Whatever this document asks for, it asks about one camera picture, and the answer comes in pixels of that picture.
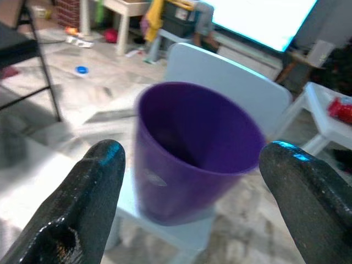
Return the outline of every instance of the small white table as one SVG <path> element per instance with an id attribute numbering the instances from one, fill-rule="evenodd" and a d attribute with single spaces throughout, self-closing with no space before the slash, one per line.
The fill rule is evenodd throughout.
<path id="1" fill-rule="evenodd" d="M 150 3 L 144 0 L 103 0 L 103 5 L 121 15 L 117 42 L 117 55 L 123 56 L 127 50 L 130 17 L 144 15 L 147 12 Z M 85 36 L 91 34 L 89 0 L 80 0 L 80 31 Z"/>
<path id="2" fill-rule="evenodd" d="M 144 230 L 175 246 L 179 252 L 171 260 L 172 264 L 191 264 L 208 244 L 215 212 L 213 208 L 204 210 L 197 215 L 196 221 L 186 224 L 163 226 L 154 223 L 138 209 L 133 170 L 128 169 L 124 175 L 115 219 L 105 247 L 106 250 L 118 244 L 121 218 L 133 221 Z"/>
<path id="3" fill-rule="evenodd" d="M 352 126 L 329 116 L 327 108 L 335 97 L 343 97 L 341 93 L 332 91 L 324 86 L 308 82 L 304 92 L 287 109 L 283 115 L 281 126 L 275 138 L 281 136 L 302 109 L 312 113 L 318 128 L 318 134 L 302 149 L 312 155 L 317 155 L 330 141 L 334 141 L 352 150 Z"/>

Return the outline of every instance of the red ball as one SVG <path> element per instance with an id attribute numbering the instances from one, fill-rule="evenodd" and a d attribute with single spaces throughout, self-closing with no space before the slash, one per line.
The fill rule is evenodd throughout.
<path id="1" fill-rule="evenodd" d="M 118 39 L 118 34 L 115 29 L 107 29 L 104 32 L 104 38 L 108 43 L 116 43 Z"/>

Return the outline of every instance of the marble floor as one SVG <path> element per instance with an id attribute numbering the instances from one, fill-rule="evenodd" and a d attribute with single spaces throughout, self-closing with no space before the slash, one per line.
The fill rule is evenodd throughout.
<path id="1" fill-rule="evenodd" d="M 48 40 L 63 37 L 59 30 L 40 33 Z M 54 121 L 45 92 L 0 112 L 0 156 L 6 157 L 0 164 L 0 258 L 90 146 L 107 138 L 119 141 L 131 167 L 136 99 L 161 81 L 166 69 L 163 59 L 144 63 L 143 54 L 117 57 L 114 46 L 99 39 L 92 49 L 67 43 L 43 49 L 64 122 Z M 77 73 L 79 65 L 89 73 Z M 37 60 L 15 67 L 20 74 L 0 82 L 0 103 L 43 85 Z M 311 116 L 303 112 L 283 139 L 301 144 L 315 132 Z M 329 148 L 321 157 L 333 163 Z M 304 263 L 258 170 L 217 202 L 216 214 L 208 248 L 196 264 Z M 128 222 L 123 222 L 121 236 L 122 242 L 105 252 L 101 263 L 167 263 L 176 253 Z"/>

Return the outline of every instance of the blue object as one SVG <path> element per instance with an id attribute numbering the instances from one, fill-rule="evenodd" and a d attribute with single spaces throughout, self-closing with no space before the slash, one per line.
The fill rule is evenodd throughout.
<path id="1" fill-rule="evenodd" d="M 76 71 L 78 73 L 86 74 L 86 73 L 88 73 L 88 68 L 84 67 L 84 66 L 78 66 L 78 67 L 76 67 Z"/>

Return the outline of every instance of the chair backrest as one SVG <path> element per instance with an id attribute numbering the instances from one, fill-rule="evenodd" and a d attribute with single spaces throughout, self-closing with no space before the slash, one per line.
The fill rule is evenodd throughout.
<path id="1" fill-rule="evenodd" d="M 185 81 L 225 95 L 244 109 L 266 136 L 290 105 L 289 91 L 268 78 L 222 56 L 178 43 L 169 55 L 165 81 Z"/>

